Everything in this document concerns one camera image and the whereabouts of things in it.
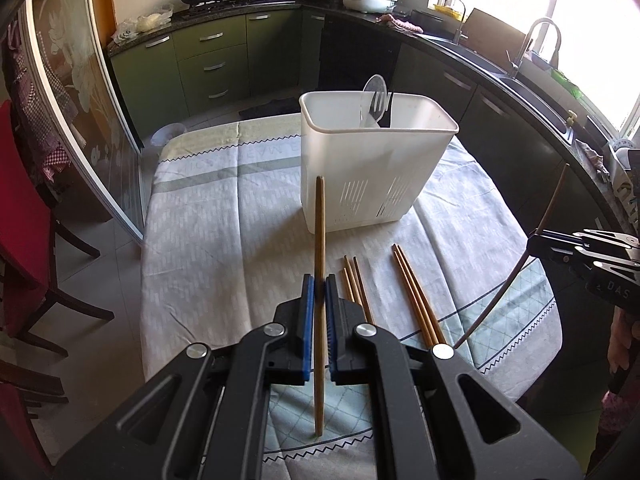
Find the cutting board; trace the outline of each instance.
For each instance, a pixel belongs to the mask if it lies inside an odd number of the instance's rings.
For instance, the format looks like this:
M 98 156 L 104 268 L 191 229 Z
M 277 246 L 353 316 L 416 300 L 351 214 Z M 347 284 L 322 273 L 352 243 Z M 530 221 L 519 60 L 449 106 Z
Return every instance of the cutting board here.
M 460 40 L 460 43 L 504 70 L 511 69 L 506 51 L 514 59 L 526 36 L 517 28 L 480 9 L 471 11 L 462 26 L 462 33 L 468 36 L 468 40 Z

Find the chopstick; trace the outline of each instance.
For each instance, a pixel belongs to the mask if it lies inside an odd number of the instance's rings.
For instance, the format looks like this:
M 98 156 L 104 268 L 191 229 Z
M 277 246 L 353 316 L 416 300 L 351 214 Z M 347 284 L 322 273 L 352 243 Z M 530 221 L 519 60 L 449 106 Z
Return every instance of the chopstick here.
M 409 264 L 409 260 L 406 259 L 406 256 L 404 255 L 404 251 L 402 250 L 402 247 L 396 244 L 396 248 L 398 248 L 400 256 L 404 260 L 405 267 L 409 271 L 409 276 L 411 277 L 411 279 L 416 285 L 416 289 L 418 291 L 420 299 L 422 300 L 422 304 L 424 305 L 424 312 L 427 313 L 427 316 L 429 317 L 429 321 L 431 322 L 431 326 L 433 327 L 433 331 L 435 332 L 436 341 L 438 343 L 446 344 L 447 340 L 445 339 L 444 334 L 442 333 L 442 329 L 440 328 L 440 324 L 438 323 L 438 318 L 433 312 L 433 309 L 431 308 L 429 300 L 427 300 L 427 296 L 424 294 L 424 291 L 422 290 L 422 287 L 420 286 L 418 279 L 415 277 L 414 270 L 411 268 L 411 265 Z
M 349 257 L 344 255 L 344 269 L 342 270 L 342 280 L 344 282 L 344 290 L 349 301 L 359 304 L 364 310 L 364 316 L 367 319 L 367 323 L 375 324 L 373 312 L 367 299 L 367 293 L 364 290 L 364 282 L 360 273 L 360 267 L 358 266 L 358 260 L 353 257 L 353 267 Z
M 341 275 L 344 285 L 344 292 L 347 295 L 347 300 L 353 302 L 353 291 L 351 290 L 351 282 L 349 281 L 349 274 L 347 273 L 346 267 L 342 270 Z
M 546 206 L 545 213 L 542 215 L 542 220 L 540 220 L 540 224 L 538 224 L 538 227 L 536 227 L 536 230 L 534 231 L 534 233 L 537 235 L 539 235 L 545 229 L 546 224 L 549 222 L 549 218 L 551 218 L 551 213 L 556 208 L 556 203 L 558 202 L 558 197 L 560 196 L 560 190 L 562 189 L 562 185 L 564 184 L 564 181 L 566 179 L 566 172 L 568 170 L 569 170 L 569 165 L 565 164 L 564 168 L 562 168 L 562 173 L 560 174 L 560 178 L 558 179 L 558 184 L 556 184 L 556 189 L 554 190 L 554 193 L 551 196 L 551 200 L 549 201 L 549 205 Z M 500 287 L 500 290 L 498 290 L 498 292 L 492 298 L 489 304 L 480 313 L 480 316 L 478 316 L 478 319 L 476 319 L 473 322 L 473 324 L 468 328 L 468 330 L 466 330 L 464 335 L 460 339 L 458 339 L 458 341 L 453 346 L 453 348 L 458 348 L 460 345 L 462 345 L 462 343 L 469 338 L 469 336 L 474 332 L 474 330 L 478 328 L 481 325 L 481 323 L 485 320 L 485 318 L 491 313 L 494 307 L 498 304 L 498 301 L 500 301 L 500 298 L 504 296 L 505 292 L 507 292 L 507 289 L 511 286 L 511 283 L 513 283 L 513 280 L 516 279 L 516 276 L 518 275 L 518 273 L 522 270 L 522 267 L 527 262 L 528 257 L 529 257 L 529 251 L 527 249 L 524 249 L 522 256 L 517 261 L 513 269 L 511 269 L 510 274 L 508 275 L 507 279 Z
M 356 268 L 356 276 L 358 278 L 358 287 L 360 288 L 360 299 L 362 300 L 364 315 L 367 318 L 367 322 L 374 325 L 376 323 L 376 320 L 373 317 L 373 312 L 371 310 L 371 306 L 369 305 L 369 299 L 367 298 L 367 293 L 364 290 L 364 282 L 362 280 L 360 267 L 358 266 L 358 261 L 355 256 L 353 257 L 353 266 Z
M 400 269 L 400 273 L 402 274 L 402 277 L 403 277 L 402 282 L 404 283 L 404 287 L 406 289 L 406 293 L 409 296 L 409 304 L 411 305 L 412 309 L 414 310 L 415 320 L 418 322 L 418 326 L 420 327 L 420 333 L 422 334 L 422 340 L 423 340 L 424 344 L 428 348 L 430 348 L 430 347 L 435 345 L 435 342 L 431 338 L 431 332 L 430 332 L 429 328 L 427 327 L 427 322 L 426 322 L 425 318 L 422 315 L 422 312 L 420 310 L 420 306 L 418 305 L 418 299 L 416 297 L 416 292 L 414 291 L 414 288 L 412 287 L 411 281 L 409 280 L 408 272 L 404 268 L 404 263 L 402 262 L 402 259 L 400 257 L 400 253 L 399 253 L 399 251 L 396 251 L 396 245 L 395 244 L 392 246 L 392 249 L 393 249 L 394 257 L 396 258 L 396 262 L 398 263 L 398 267 Z
M 316 436 L 324 430 L 324 362 L 326 322 L 324 312 L 324 178 L 316 178 L 316 232 L 314 258 L 314 423 Z

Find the metal screw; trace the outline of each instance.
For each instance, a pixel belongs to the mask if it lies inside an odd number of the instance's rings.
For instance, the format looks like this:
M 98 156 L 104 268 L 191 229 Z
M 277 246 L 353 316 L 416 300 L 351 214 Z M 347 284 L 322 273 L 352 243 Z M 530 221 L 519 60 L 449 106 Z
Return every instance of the metal screw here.
M 280 323 L 269 323 L 264 326 L 264 333 L 271 337 L 277 337 L 284 334 L 284 326 Z
M 191 359 L 201 359 L 207 355 L 207 347 L 202 343 L 194 343 L 187 346 L 187 356 Z
M 437 344 L 431 351 L 438 359 L 451 359 L 453 357 L 453 348 L 444 343 Z
M 369 323 L 362 323 L 356 327 L 356 333 L 363 337 L 371 337 L 376 335 L 378 329 Z

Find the wooden chair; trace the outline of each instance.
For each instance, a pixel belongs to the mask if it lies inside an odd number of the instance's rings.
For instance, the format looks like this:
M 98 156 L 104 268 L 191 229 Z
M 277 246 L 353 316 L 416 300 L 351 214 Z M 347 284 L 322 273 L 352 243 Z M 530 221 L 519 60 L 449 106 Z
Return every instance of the wooden chair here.
M 113 312 L 58 288 L 55 234 L 87 254 L 100 253 L 63 228 L 34 189 L 15 147 L 10 102 L 0 107 L 0 256 L 5 260 L 4 322 L 10 337 L 64 357 L 68 352 L 30 329 L 54 304 L 103 320 Z
M 0 361 L 0 422 L 4 422 L 2 446 L 8 445 L 12 436 L 27 460 L 50 476 L 53 468 L 36 435 L 31 419 L 43 402 L 67 403 L 60 378 L 33 372 L 19 366 Z

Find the table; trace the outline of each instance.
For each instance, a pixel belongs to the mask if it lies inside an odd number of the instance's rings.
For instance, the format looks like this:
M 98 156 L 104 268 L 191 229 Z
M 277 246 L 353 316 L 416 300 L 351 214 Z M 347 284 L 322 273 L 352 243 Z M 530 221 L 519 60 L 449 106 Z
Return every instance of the table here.
M 412 209 L 326 236 L 327 273 L 356 255 L 378 325 L 420 346 L 392 259 L 400 244 L 449 342 L 497 292 L 526 236 L 489 176 L 453 139 Z M 205 128 L 172 140 L 156 170 L 142 257 L 141 338 L 149 378 L 191 342 L 234 344 L 296 298 L 313 273 L 300 205 L 300 115 Z M 495 310 L 460 347 L 517 399 L 559 351 L 556 302 L 530 258 Z M 313 437 L 312 383 L 274 386 L 263 478 L 373 478 L 364 386 L 326 377 L 325 431 Z

